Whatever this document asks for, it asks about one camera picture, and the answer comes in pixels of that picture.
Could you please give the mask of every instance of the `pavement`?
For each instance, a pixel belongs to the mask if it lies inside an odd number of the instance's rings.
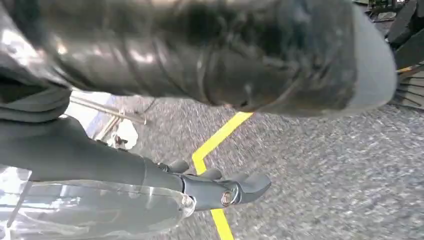
[[[149,97],[115,104],[140,111]],[[155,161],[192,153],[235,112],[191,100],[159,99],[136,125],[131,151]],[[236,240],[424,239],[424,114],[386,105],[336,119],[255,113],[209,154],[208,168],[266,173],[272,187],[225,215]],[[209,212],[151,240],[218,240]]]

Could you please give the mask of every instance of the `yellow line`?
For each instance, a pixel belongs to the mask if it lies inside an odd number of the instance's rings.
[[[199,149],[197,149],[192,159],[197,174],[202,174],[206,171],[204,158],[212,152],[220,143],[224,141],[238,126],[252,116],[253,113],[239,112],[233,116],[224,126],[222,126],[213,136],[211,136]],[[222,209],[211,210],[213,221],[216,225],[221,240],[234,240],[230,225],[225,217]]]

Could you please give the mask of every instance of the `leather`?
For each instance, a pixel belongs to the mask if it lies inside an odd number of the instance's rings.
[[[193,98],[294,116],[342,111],[357,90],[349,0],[3,5],[34,52],[51,65],[50,76],[82,90]]]

